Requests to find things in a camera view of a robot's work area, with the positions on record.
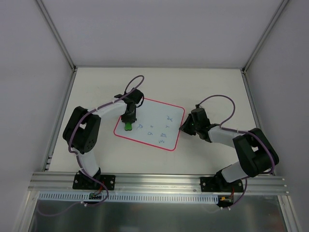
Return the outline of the green whiteboard eraser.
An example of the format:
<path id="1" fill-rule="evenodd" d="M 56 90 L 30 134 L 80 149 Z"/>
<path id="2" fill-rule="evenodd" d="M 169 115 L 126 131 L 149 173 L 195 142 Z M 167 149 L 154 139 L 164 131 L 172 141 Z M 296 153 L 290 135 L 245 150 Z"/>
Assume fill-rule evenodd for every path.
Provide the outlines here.
<path id="1" fill-rule="evenodd" d="M 133 129 L 132 123 L 126 122 L 125 123 L 125 131 L 131 131 Z"/>

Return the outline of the pink framed whiteboard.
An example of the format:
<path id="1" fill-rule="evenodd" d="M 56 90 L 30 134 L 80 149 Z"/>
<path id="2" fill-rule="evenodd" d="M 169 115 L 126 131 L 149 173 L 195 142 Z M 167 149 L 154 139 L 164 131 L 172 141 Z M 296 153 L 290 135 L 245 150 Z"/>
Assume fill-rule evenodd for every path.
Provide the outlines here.
<path id="1" fill-rule="evenodd" d="M 125 124 L 119 119 L 113 132 L 120 138 L 174 151 L 184 113 L 181 106 L 146 98 L 137 109 L 137 121 L 132 124 L 132 130 L 126 131 Z"/>

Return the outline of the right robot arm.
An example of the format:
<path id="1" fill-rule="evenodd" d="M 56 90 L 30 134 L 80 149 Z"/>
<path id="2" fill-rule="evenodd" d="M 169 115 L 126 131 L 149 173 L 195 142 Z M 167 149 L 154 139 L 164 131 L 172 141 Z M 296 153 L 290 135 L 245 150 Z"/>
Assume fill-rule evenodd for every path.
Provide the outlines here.
<path id="1" fill-rule="evenodd" d="M 228 192 L 242 179 L 270 174 L 279 163 L 279 156 L 259 128 L 240 131 L 211 124 L 202 109 L 192 110 L 180 126 L 188 135 L 198 135 L 208 143 L 217 143 L 234 148 L 238 161 L 219 170 L 211 179 L 201 181 L 204 192 Z"/>

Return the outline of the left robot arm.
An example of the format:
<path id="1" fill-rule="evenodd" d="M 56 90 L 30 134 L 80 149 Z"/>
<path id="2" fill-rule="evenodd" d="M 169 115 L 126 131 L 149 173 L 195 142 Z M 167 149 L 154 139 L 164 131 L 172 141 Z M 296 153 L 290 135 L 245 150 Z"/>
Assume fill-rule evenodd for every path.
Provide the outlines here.
<path id="1" fill-rule="evenodd" d="M 118 94 L 109 102 L 91 111 L 78 106 L 63 132 L 63 139 L 68 143 L 69 152 L 76 156 L 80 172 L 84 176 L 84 184 L 95 189 L 100 185 L 101 171 L 94 155 L 94 146 L 102 119 L 120 117 L 125 124 L 124 129 L 131 131 L 136 122 L 136 109 L 143 104 L 144 94 L 139 90 L 124 95 Z"/>

